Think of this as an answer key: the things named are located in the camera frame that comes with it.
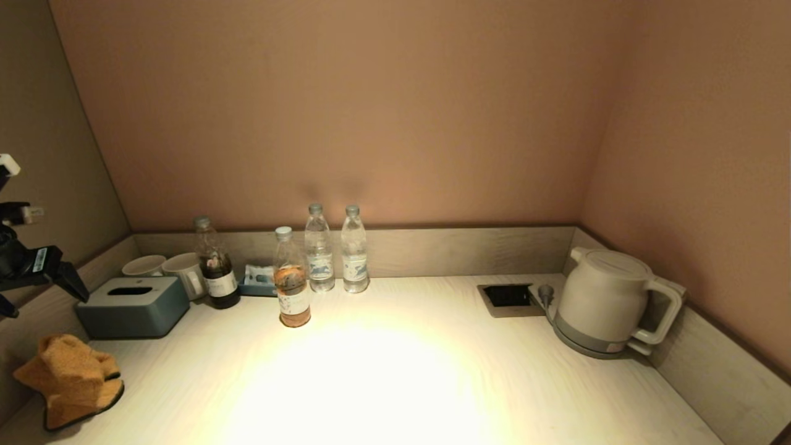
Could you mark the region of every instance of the orange towel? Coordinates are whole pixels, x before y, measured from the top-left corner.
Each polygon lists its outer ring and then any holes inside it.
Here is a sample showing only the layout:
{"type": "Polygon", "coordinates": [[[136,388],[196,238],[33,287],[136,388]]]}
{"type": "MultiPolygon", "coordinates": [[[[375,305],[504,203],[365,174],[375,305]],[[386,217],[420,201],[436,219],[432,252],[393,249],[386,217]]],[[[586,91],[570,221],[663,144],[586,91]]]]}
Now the orange towel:
{"type": "Polygon", "coordinates": [[[47,401],[44,428],[57,431],[110,409],[123,394],[115,359],[80,339],[54,335],[39,341],[39,353],[13,373],[47,401]]]}

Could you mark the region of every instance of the beige wall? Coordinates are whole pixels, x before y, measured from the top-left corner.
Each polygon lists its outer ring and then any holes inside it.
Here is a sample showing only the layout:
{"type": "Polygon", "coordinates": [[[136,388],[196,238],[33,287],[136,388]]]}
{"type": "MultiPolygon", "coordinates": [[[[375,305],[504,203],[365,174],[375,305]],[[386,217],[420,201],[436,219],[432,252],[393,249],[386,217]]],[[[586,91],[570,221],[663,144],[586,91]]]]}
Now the beige wall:
{"type": "Polygon", "coordinates": [[[133,230],[571,223],[636,7],[51,6],[133,230]]]}
{"type": "Polygon", "coordinates": [[[791,371],[791,2],[649,2],[582,222],[791,371]]]}
{"type": "Polygon", "coordinates": [[[16,228],[29,248],[55,244],[79,263],[129,232],[43,0],[0,0],[0,152],[22,167],[0,201],[46,211],[16,228]]]}

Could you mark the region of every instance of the white kettle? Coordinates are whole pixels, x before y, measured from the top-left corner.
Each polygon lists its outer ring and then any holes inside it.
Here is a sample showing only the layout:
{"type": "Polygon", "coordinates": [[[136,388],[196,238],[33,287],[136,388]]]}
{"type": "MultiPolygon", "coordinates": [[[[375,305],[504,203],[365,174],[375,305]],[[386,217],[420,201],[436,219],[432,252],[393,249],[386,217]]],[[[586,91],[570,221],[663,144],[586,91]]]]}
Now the white kettle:
{"type": "Polygon", "coordinates": [[[667,335],[686,289],[655,276],[642,261],[605,249],[575,247],[577,267],[569,275],[554,316],[555,333],[574,350],[600,359],[617,356],[625,346],[649,355],[667,335]],[[648,291],[667,295],[670,304],[657,330],[638,328],[648,291]]]}

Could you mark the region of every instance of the water bottle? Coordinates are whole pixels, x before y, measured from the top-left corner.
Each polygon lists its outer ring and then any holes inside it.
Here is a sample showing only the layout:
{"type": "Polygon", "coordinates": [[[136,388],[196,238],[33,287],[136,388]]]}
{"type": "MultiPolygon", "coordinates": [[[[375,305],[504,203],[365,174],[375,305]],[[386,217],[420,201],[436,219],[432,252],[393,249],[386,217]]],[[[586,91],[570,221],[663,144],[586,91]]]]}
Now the water bottle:
{"type": "Polygon", "coordinates": [[[343,245],[343,288],[357,294],[368,287],[368,255],[365,253],[365,228],[358,206],[346,206],[346,221],[341,229],[343,245]]]}
{"type": "Polygon", "coordinates": [[[310,321],[310,300],[305,290],[305,257],[293,241],[291,227],[278,227],[274,234],[278,247],[274,251],[274,285],[278,289],[280,322],[298,328],[310,321]]]}
{"type": "Polygon", "coordinates": [[[227,309],[240,300],[237,278],[231,259],[208,216],[199,216],[195,224],[195,253],[200,259],[200,270],[209,288],[209,297],[217,309],[227,309]]]}
{"type": "Polygon", "coordinates": [[[316,292],[326,292],[335,287],[332,269],[332,240],[330,227],[322,215],[321,204],[308,206],[310,218],[305,226],[305,254],[308,256],[310,287],[316,292]]]}

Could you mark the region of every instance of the white mug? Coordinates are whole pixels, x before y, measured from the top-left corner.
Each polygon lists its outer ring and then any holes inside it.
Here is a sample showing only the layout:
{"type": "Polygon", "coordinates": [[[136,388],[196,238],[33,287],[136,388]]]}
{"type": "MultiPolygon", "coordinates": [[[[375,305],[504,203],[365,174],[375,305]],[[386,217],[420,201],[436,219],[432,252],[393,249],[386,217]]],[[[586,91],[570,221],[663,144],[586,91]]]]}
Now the white mug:
{"type": "Polygon", "coordinates": [[[162,255],[139,257],[126,263],[121,269],[125,276],[162,276],[162,264],[167,258],[162,255]]]}
{"type": "Polygon", "coordinates": [[[167,276],[179,277],[190,300],[199,299],[206,294],[206,281],[200,270],[197,253],[176,255],[162,265],[162,271],[167,276]]]}

